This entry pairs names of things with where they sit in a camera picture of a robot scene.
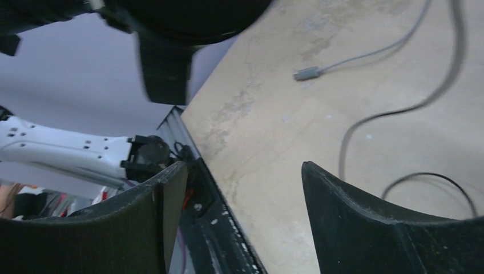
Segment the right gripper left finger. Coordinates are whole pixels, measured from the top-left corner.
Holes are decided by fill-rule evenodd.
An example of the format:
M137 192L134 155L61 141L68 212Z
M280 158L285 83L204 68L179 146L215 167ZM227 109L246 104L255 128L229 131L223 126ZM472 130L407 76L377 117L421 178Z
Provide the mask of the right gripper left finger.
M187 183L176 162L66 217L1 220L2 273L167 273Z

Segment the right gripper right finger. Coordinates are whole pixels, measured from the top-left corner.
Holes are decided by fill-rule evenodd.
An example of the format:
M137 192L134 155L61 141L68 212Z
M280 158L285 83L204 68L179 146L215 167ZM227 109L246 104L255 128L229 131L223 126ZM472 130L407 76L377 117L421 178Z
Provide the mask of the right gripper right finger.
M453 220L382 200L314 162L302 186L321 273L482 273L483 218Z

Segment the black over-ear headphones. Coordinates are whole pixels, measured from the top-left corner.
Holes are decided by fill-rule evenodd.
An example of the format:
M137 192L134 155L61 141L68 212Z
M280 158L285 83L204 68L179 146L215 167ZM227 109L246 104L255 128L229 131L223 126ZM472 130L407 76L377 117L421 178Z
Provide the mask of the black over-ear headphones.
M122 32L138 34L142 76L150 101L185 103L193 55L207 45L226 41L252 26L275 1L1 1L1 53L15 56L19 33L81 14L97 13ZM432 1L426 1L414 26L399 40L378 50L343 59L326 67L308 67L296 81L318 78L332 70L373 55L403 47L423 21ZM354 132L370 121L414 112L433 104L457 80L467 51L462 1L449 1L454 25L454 51L443 82L423 101L359 120L347 129L338 157L338 177L345 180L346 155Z

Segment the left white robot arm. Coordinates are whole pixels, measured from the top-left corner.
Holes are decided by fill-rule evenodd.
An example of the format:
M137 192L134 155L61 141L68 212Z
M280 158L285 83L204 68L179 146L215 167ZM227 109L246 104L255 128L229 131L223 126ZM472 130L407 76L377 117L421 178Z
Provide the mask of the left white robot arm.
M31 123L1 107L1 161L127 190L170 166L160 137L99 136Z

